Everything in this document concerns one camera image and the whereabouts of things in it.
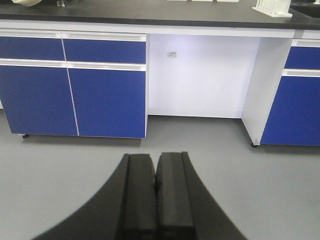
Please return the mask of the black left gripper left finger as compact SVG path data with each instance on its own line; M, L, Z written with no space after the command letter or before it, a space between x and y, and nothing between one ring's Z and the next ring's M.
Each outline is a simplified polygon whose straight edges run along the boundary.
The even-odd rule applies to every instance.
M148 154L124 154L105 184L37 240L154 240L155 171Z

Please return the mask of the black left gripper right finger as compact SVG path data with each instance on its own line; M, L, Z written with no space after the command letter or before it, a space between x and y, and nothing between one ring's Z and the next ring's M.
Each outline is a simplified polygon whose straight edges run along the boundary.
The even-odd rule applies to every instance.
M188 152L163 152L156 170L161 240L244 240L197 174Z

